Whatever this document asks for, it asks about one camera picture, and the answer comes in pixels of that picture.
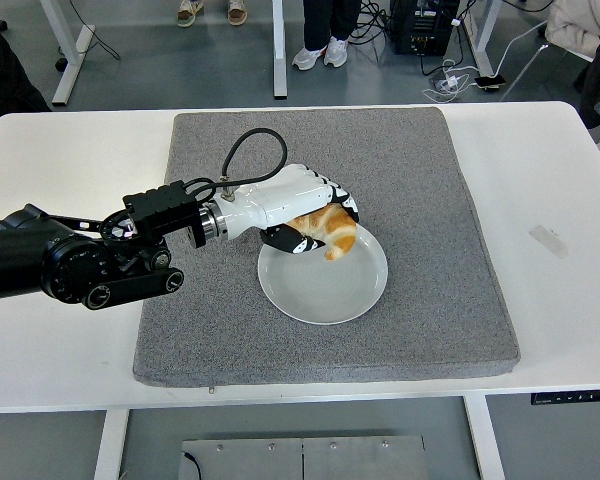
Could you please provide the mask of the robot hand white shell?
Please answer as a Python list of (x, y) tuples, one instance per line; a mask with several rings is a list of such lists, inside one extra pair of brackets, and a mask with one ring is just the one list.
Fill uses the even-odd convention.
[(299, 254), (324, 247), (328, 261), (347, 255), (357, 239), (358, 208), (340, 185), (301, 164), (242, 185), (232, 201), (214, 197), (218, 232), (233, 240), (250, 228), (262, 241)]

